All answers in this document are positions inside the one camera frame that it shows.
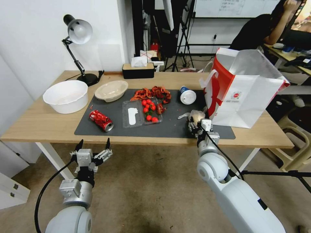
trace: robotic arm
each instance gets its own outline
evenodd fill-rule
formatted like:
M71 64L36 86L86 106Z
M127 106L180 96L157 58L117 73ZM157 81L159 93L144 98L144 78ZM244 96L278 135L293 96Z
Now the robotic arm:
M277 217L253 189L229 169L226 159L219 154L219 134L211 132L211 123L208 119L194 123L190 117L188 124L190 132L198 138L199 176L216 194L218 204L238 232L284 233L284 227ZM71 152L72 160L78 163L77 177L63 180L59 187L64 196L63 203L67 207L49 222L46 233L91 232L92 216L87 209L92 201L94 173L99 165L110 158L112 151L109 139L106 149L99 154L93 153L91 149L81 149L82 143L83 141Z
M237 232L281 233L285 229L253 189L228 167L215 144L219 134L209 132L211 120L201 119L197 126L189 122L190 131L198 138L197 172L216 194L218 204Z
M91 149L79 149L70 154L78 163L75 171L78 175L75 179L62 181L59 190L64 196L63 204L67 207L49 222L45 233L91 232L92 215L87 209L92 202L94 173L99 165L111 157L110 141L108 139L106 149L98 154Z

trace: crushed can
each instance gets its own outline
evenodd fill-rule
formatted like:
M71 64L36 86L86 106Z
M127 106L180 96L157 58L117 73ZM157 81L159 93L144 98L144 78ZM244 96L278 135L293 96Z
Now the crushed can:
M113 122L112 120L102 114L98 110L94 110L90 113L90 119L96 123L96 125L100 126L105 132L112 130Z

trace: white table leg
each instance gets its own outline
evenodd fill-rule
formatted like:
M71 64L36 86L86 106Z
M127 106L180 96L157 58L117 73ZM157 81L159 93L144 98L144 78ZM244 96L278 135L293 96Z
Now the white table leg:
M54 150L54 148L50 143L36 142L36 144L57 170L60 170L63 166L65 166L65 163L59 157L58 153L56 152L56 150ZM65 168L61 172L61 175L65 180L70 180L74 178L74 176L72 175L72 173L69 171L68 168Z
M249 164L249 162L255 157L255 155L257 154L257 152L260 150L260 148L254 148L254 150L252 150L252 152L246 157L245 161L242 163L242 165L239 167L240 171L243 171L246 166Z
M277 61L276 61L276 64L274 65L275 68L279 68L279 66L282 64L282 59L279 58Z

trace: plastic stool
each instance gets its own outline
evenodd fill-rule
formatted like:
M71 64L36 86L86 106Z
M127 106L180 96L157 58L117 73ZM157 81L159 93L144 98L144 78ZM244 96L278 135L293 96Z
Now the plastic stool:
M281 167L284 171L298 170L303 166L311 163L311 107L306 106L297 108L284 116L278 125L285 133L294 132L296 138L303 139L305 144L302 146L293 156L288 155L283 150L270 149L277 157L283 161ZM297 142L290 138L295 146L298 146Z

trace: wooden table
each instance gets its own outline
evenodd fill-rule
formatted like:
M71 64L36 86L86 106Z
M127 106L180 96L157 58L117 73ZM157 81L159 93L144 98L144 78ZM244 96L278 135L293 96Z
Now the wooden table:
M55 83L78 74L77 71L64 71ZM157 72L153 79L130 79L129 88L152 88L154 85L165 86L167 89L179 89L185 85L190 89L199 90L199 79L207 78L207 73L173 73ZM96 89L102 84L114 80L121 80L123 76L117 74L106 74L100 82L89 87L89 102L94 96ZM86 108L72 114L59 114L40 97L34 104L15 122L8 131L2 135L3 141L35 142L51 163L60 169L64 162L50 143L78 143L84 139L86 143L105 143L107 136L79 136L74 135ZM252 129L233 128L236 139L221 139L220 146L255 148L244 161L241 169L244 169L249 161L255 156L260 148L292 148L293 144L275 123L271 116L265 111L258 119ZM116 137L110 136L112 145L133 144L133 145L196 145L196 139L184 138L144 138L144 137ZM65 179L72 179L73 175L68 169L61 172Z

